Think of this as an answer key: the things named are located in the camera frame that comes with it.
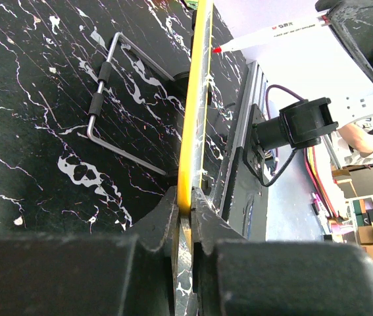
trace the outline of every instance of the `yellow frame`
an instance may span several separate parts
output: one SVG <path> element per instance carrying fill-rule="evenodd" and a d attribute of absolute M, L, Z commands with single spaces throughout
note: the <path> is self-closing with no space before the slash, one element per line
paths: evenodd
<path fill-rule="evenodd" d="M 202 104 L 200 91 L 203 84 L 208 88 L 208 75 L 211 63 L 211 35 L 212 35 L 212 11 L 214 7 L 213 0 L 199 0 L 197 20 L 195 24 L 195 33 L 193 39 L 193 50 L 191 59 L 191 68 L 189 72 L 189 83 L 187 85 L 186 109 L 184 119 L 184 129 L 182 134 L 182 146 L 180 150 L 179 175 L 178 175 L 178 206 L 180 213 L 188 215 L 191 211 L 191 193 L 193 186 L 193 176 L 195 172 L 200 172 L 199 187 L 201 187 L 203 156 L 205 148 L 205 124 L 207 121 L 207 98 L 205 104 Z M 209 19 L 209 43 L 205 43 L 207 33 L 207 22 Z M 205 67 L 205 48 L 208 45 L 208 68 Z M 202 153 L 195 151 L 197 145 L 197 127 L 199 126 L 199 108 L 205 106 L 203 117 L 204 135 Z M 196 155 L 201 154 L 201 168 L 194 170 L 193 162 Z"/>

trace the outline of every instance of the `green object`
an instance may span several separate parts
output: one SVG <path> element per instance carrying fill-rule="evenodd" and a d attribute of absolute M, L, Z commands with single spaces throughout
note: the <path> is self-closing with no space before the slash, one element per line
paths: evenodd
<path fill-rule="evenodd" d="M 360 201 L 353 201 L 353 206 L 355 207 L 355 213 L 356 215 L 362 215 L 362 208 L 360 206 Z"/>
<path fill-rule="evenodd" d="M 198 9 L 198 0 L 185 0 L 189 8 L 197 10 Z"/>
<path fill-rule="evenodd" d="M 357 226 L 364 226 L 363 215 L 356 215 Z"/>

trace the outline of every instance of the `black cable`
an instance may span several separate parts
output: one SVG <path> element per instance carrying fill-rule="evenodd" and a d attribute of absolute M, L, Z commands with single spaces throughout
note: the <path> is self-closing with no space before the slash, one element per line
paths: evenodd
<path fill-rule="evenodd" d="M 291 152 L 290 156 L 287 158 L 287 161 L 284 163 L 284 165 L 281 167 L 281 169 L 277 172 L 277 174 L 271 179 L 270 182 L 268 183 L 264 183 L 264 171 L 263 169 L 261 168 L 261 171 L 260 171 L 260 174 L 261 176 L 259 177 L 259 182 L 261 183 L 261 185 L 265 188 L 268 188 L 270 187 L 271 185 L 273 185 L 277 180 L 278 178 L 282 175 L 282 173 L 286 170 L 286 168 L 288 167 L 288 165 L 291 163 L 291 161 L 293 160 L 294 156 L 296 155 L 296 153 L 298 152 L 299 150 L 297 148 L 293 149 L 293 151 Z"/>

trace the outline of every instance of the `person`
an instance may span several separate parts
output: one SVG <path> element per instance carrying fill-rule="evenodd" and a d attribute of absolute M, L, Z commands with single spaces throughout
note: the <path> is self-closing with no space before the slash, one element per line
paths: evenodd
<path fill-rule="evenodd" d="M 373 165 L 373 118 L 348 124 L 338 129 L 341 138 L 354 150 L 345 157 L 347 165 Z"/>

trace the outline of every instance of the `metal bar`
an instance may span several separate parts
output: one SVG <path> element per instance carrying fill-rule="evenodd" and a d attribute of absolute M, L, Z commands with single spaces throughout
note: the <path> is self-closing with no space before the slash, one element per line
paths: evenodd
<path fill-rule="evenodd" d="M 134 51 L 140 56 L 142 57 L 142 59 L 145 59 L 145 61 L 147 61 L 149 64 L 151 64 L 151 68 L 153 68 L 154 70 L 156 70 L 157 72 L 160 72 L 160 75 L 162 77 L 165 77 L 166 80 L 171 80 L 171 81 L 174 81 L 174 78 L 171 77 L 171 75 L 169 75 L 169 73 L 167 73 L 167 71 L 165 71 L 163 68 L 161 68 L 153 59 L 151 59 L 147 54 L 145 54 L 137 45 L 135 45 L 134 43 L 132 43 L 132 41 L 130 41 L 125 35 L 123 35 L 121 32 L 117 32 L 114 37 L 113 37 L 113 40 L 112 40 L 112 43 L 111 43 L 111 46 L 109 48 L 109 54 L 107 55 L 107 58 L 106 58 L 106 61 L 108 63 L 111 63 L 112 61 L 112 58 L 113 58 L 113 55 L 114 55 L 114 51 L 116 49 L 116 46 L 117 46 L 117 43 L 119 40 L 122 40 L 124 43 L 128 44 L 129 46 L 131 46 L 132 48 L 134 48 Z M 97 93 L 100 93 L 100 94 L 103 94 L 103 90 L 105 88 L 105 83 L 104 81 L 100 81 L 99 83 L 99 87 L 97 88 Z M 144 161 L 134 155 L 131 155 L 130 153 L 127 153 L 126 151 L 120 149 L 120 148 L 117 148 L 116 146 L 113 146 L 107 142 L 105 142 L 104 140 L 94 136 L 94 124 L 95 124 L 95 121 L 96 121 L 96 115 L 91 115 L 90 118 L 89 118 L 89 122 L 88 122 L 88 128 L 87 128 L 87 137 L 95 142 L 96 144 L 100 145 L 100 146 L 103 146 L 104 148 L 107 148 L 129 160 L 132 160 L 133 162 L 145 167 L 145 168 L 148 168 L 152 171 L 155 171 L 163 176 L 166 175 L 166 172 L 161 170 L 160 168 L 157 168 L 156 166 L 153 166 L 152 164 L 148 163 L 147 161 Z"/>
<path fill-rule="evenodd" d="M 88 122 L 88 128 L 87 128 L 87 136 L 89 139 L 91 139 L 93 142 L 95 142 L 96 144 L 99 144 L 101 146 L 103 146 L 104 148 L 107 148 L 125 158 L 128 158 L 129 160 L 132 160 L 133 162 L 145 167 L 145 168 L 148 168 L 152 171 L 155 171 L 159 174 L 162 174 L 163 176 L 166 175 L 166 172 L 161 170 L 160 168 L 157 168 L 155 166 L 153 166 L 152 164 L 138 158 L 138 157 L 135 157 L 133 155 L 131 155 L 130 153 L 127 153 L 126 151 L 124 150 L 121 150 L 120 148 L 117 148 L 107 142 L 105 142 L 104 140 L 101 140 L 100 138 L 98 137 L 95 137 L 94 136 L 94 133 L 93 133 L 93 130 L 94 130 L 94 123 L 95 123 L 95 118 L 96 116 L 95 115 L 91 115 L 91 117 L 89 118 L 89 122 Z"/>
<path fill-rule="evenodd" d="M 322 139 L 324 140 L 326 149 L 328 150 L 328 153 L 330 154 L 331 161 L 332 161 L 334 167 L 337 168 L 337 169 L 342 169 L 343 167 L 341 166 L 341 163 L 339 163 L 339 160 L 338 160 L 337 155 L 334 151 L 334 148 L 332 147 L 332 142 L 330 140 L 329 135 L 324 135 L 322 137 Z"/>

